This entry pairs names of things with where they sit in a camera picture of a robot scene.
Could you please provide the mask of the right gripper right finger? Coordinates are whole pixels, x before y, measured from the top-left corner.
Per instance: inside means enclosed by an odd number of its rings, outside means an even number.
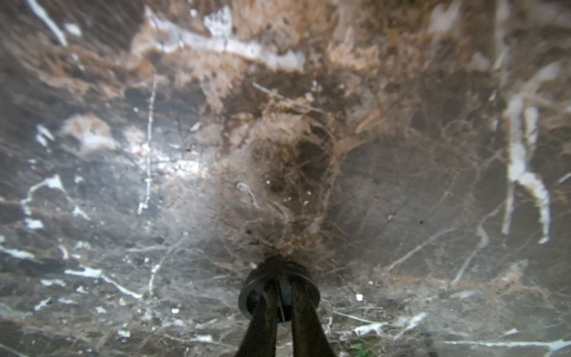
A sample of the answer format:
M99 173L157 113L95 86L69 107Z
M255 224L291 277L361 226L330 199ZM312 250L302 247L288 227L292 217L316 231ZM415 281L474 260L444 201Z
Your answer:
M290 279L292 294L292 338L294 357L334 357L306 281L299 277Z

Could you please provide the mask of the black plug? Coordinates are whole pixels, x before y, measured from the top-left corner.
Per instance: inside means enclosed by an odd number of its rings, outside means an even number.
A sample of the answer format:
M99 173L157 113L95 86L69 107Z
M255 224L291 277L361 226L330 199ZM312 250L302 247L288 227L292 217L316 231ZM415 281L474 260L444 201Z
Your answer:
M293 294L291 279L304 283L313 307L317 309L321 302L321 293L307 268L282 257L270 257L247 276L239 294L240 312L249 320L253 318L264 289L270 283L277 286L277 322L279 324L292 320Z

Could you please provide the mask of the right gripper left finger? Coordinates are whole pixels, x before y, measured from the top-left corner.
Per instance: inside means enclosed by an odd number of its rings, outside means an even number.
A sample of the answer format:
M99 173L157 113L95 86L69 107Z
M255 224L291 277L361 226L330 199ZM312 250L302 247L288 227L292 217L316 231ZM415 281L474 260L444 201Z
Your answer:
M239 295L239 307L246 312L248 299L257 293L257 303L235 357L276 356L278 284L276 279L247 284Z

